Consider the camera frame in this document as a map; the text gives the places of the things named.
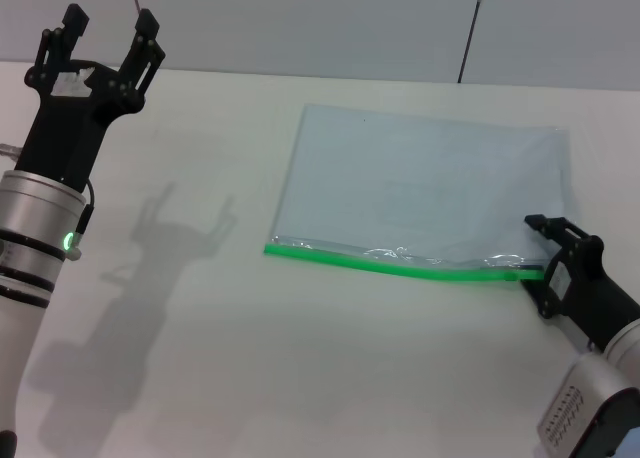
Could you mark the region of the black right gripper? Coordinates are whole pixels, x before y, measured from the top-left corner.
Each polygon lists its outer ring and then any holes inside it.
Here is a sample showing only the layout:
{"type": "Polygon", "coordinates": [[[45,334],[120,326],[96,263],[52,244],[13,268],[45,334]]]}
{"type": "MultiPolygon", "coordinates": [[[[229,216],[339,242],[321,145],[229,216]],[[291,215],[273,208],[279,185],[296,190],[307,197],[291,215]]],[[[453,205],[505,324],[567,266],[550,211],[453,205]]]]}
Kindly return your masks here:
{"type": "Polygon", "coordinates": [[[569,318],[595,348],[605,350],[619,331],[639,319],[639,304],[605,272],[603,241],[565,217],[531,214],[524,222],[560,246],[543,281],[520,281],[538,315],[569,318]]]}

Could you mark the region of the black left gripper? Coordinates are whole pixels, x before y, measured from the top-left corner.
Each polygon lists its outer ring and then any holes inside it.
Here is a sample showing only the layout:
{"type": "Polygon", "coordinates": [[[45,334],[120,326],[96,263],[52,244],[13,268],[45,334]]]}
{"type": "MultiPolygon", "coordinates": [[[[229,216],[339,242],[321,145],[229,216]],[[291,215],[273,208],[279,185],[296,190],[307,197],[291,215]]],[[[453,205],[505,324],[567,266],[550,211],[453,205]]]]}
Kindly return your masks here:
{"type": "Polygon", "coordinates": [[[86,187],[107,128],[119,117],[141,111],[145,93],[166,56],[157,42],[159,23],[149,9],[142,8],[129,53],[118,70],[71,60],[88,23],[84,10],[71,3],[62,26],[42,32],[35,63],[25,75],[25,84],[36,90],[40,105],[15,166],[17,171],[49,178],[77,192],[86,187]],[[53,94],[60,74],[82,70],[90,72],[81,80],[90,89],[87,97],[53,94]]]}

